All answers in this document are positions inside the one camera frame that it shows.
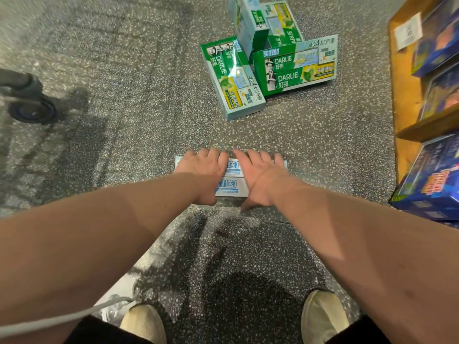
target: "toothpaste box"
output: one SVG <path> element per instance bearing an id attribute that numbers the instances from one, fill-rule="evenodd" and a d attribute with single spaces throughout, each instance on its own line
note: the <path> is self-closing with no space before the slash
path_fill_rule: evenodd
<path id="1" fill-rule="evenodd" d="M 422 146 L 390 204 L 431 220 L 459 220 L 459 134 Z"/>
<path id="2" fill-rule="evenodd" d="M 336 78 L 338 35 L 253 54 L 255 76 L 264 96 Z"/>
<path id="3" fill-rule="evenodd" d="M 182 156 L 175 156 L 174 169 L 179 164 Z M 287 169 L 287 161 L 284 161 L 284 166 Z M 229 159 L 226 171 L 215 189 L 217 197 L 247 197 L 249 196 L 249 187 L 244 179 L 244 173 L 237 159 Z"/>
<path id="4" fill-rule="evenodd" d="M 269 25 L 266 48 L 275 48 L 304 41 L 286 1 L 261 4 Z"/>
<path id="5" fill-rule="evenodd" d="M 236 37 L 201 45 L 227 121 L 261 111 L 266 100 Z"/>
<path id="6" fill-rule="evenodd" d="M 228 13 L 240 45 L 251 61 L 251 54 L 265 47 L 269 27 L 258 0 L 228 0 Z"/>

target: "green toothpaste box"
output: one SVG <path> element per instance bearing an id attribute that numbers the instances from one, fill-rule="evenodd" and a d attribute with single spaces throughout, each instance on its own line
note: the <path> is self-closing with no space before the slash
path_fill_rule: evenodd
<path id="1" fill-rule="evenodd" d="M 264 96 L 336 78 L 338 35 L 265 49 L 253 54 Z"/>
<path id="2" fill-rule="evenodd" d="M 261 4 L 258 0 L 228 0 L 228 13 L 239 43 L 252 63 L 251 54 L 265 48 L 269 33 Z"/>
<path id="3" fill-rule="evenodd" d="M 269 25 L 266 48 L 275 48 L 304 41 L 286 1 L 261 4 Z"/>
<path id="4" fill-rule="evenodd" d="M 201 45 L 227 121 L 259 112 L 266 101 L 236 37 Z"/>

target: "terrazzo floor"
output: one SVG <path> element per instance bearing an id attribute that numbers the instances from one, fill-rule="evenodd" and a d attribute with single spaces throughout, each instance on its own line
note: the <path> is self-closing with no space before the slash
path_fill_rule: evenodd
<path id="1" fill-rule="evenodd" d="M 387 22 L 405 0 L 287 0 L 305 38 L 339 34 L 338 78 L 226 122 L 199 44 L 233 34 L 225 0 L 0 0 L 0 67 L 36 74 L 62 122 L 0 106 L 0 217 L 171 173 L 217 146 L 279 152 L 304 181 L 377 202 L 395 187 Z M 188 208 L 107 292 L 158 307 L 170 343 L 300 343 L 307 294 L 358 306 L 273 208 Z M 125 312 L 100 314 L 117 323 Z"/>

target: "beige shoe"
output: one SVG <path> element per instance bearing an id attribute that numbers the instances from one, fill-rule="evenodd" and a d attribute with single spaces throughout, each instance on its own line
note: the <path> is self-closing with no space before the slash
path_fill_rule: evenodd
<path id="1" fill-rule="evenodd" d="M 156 309 L 147 304 L 129 309 L 119 328 L 154 344 L 167 344 L 163 322 Z"/>
<path id="2" fill-rule="evenodd" d="M 315 290 L 308 295 L 301 314 L 304 344 L 323 344 L 348 326 L 346 312 L 334 293 Z"/>

